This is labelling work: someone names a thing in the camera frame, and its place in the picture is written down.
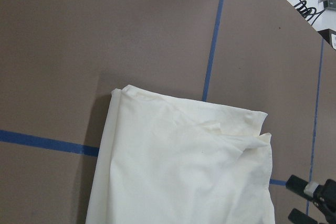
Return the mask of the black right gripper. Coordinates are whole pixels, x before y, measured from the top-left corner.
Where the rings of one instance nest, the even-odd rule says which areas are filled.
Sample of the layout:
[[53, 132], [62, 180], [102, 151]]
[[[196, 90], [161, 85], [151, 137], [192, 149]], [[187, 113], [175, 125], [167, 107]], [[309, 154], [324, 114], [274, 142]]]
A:
[[[327, 179], [324, 185], [319, 185], [291, 175], [285, 187], [306, 200], [313, 200], [327, 223], [335, 223], [335, 180]], [[293, 224], [317, 224], [316, 220], [296, 208], [290, 212], [288, 220]]]

